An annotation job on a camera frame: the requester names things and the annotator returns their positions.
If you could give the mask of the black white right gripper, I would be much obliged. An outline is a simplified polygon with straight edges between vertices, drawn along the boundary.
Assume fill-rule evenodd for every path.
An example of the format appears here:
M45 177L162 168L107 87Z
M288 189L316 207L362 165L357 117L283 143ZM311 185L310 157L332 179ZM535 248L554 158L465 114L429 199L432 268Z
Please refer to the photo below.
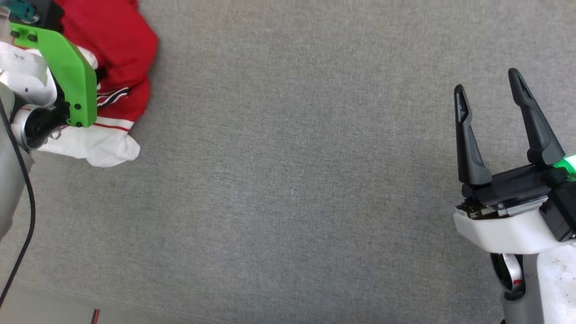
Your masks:
M522 74L510 68L508 80L524 121L528 161L537 166L560 162L565 152ZM526 165L492 177L474 136L464 87L458 84L453 94L458 177L464 198L453 215L458 233L494 254L535 254L574 242L574 221L540 212L551 191L545 182L547 170Z

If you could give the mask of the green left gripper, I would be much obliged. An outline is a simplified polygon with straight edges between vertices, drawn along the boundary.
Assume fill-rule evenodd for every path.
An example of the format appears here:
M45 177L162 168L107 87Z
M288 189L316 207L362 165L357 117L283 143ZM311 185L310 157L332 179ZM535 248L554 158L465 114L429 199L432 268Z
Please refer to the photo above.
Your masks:
M97 119L95 70L76 45L58 31L27 24L10 23L17 46L37 49L47 61L55 83L70 106L67 124L89 127Z

